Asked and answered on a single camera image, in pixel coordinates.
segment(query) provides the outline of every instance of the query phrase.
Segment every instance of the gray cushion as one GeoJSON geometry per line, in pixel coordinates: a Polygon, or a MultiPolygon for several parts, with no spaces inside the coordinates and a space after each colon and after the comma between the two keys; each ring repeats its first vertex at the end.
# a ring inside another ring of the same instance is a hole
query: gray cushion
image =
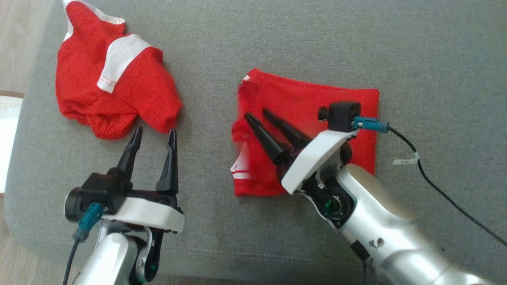
{"type": "MultiPolygon", "coordinates": [[[[380,114],[418,147],[428,175],[507,238],[504,6],[476,1],[90,1],[164,51],[185,104],[178,122],[183,233],[164,239],[160,273],[261,281],[359,282],[358,258],[298,197],[237,198],[229,167],[236,88],[253,67],[349,88],[379,88],[380,114]]],[[[66,194],[118,161],[127,138],[100,140],[63,118],[56,53],[66,31],[56,1],[21,111],[6,218],[28,248],[67,259],[76,228],[66,194]]],[[[154,189],[166,135],[145,123],[132,181],[154,189]]],[[[410,151],[379,136],[377,174],[421,227],[468,268],[506,283],[505,247],[432,190],[410,151]]],[[[82,264],[95,244],[78,250],[82,264]]]]}

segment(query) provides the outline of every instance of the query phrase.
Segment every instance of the red cloth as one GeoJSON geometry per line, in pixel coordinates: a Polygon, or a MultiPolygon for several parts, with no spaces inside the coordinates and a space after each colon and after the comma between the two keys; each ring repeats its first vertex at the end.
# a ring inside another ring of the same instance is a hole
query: red cloth
{"type": "Polygon", "coordinates": [[[162,51],[137,35],[123,35],[121,18],[81,1],[63,3],[68,30],[55,82],[61,113],[89,125],[99,138],[124,137],[137,115],[157,131],[169,132],[182,103],[162,65],[162,51]]]}
{"type": "MultiPolygon", "coordinates": [[[[269,132],[277,138],[283,138],[263,117],[262,109],[268,108],[313,138],[328,126],[327,123],[317,120],[317,112],[321,106],[329,106],[331,102],[337,101],[358,101],[361,103],[362,116],[377,117],[378,100],[377,89],[346,89],[319,85],[264,73],[257,68],[252,69],[239,85],[238,120],[232,126],[232,140],[237,143],[240,151],[238,160],[231,168],[234,194],[273,196],[286,193],[278,181],[275,166],[244,120],[245,113],[252,113],[263,122],[269,132]]],[[[376,132],[360,131],[357,138],[350,141],[351,163],[373,174],[376,142],[376,132]]]]}

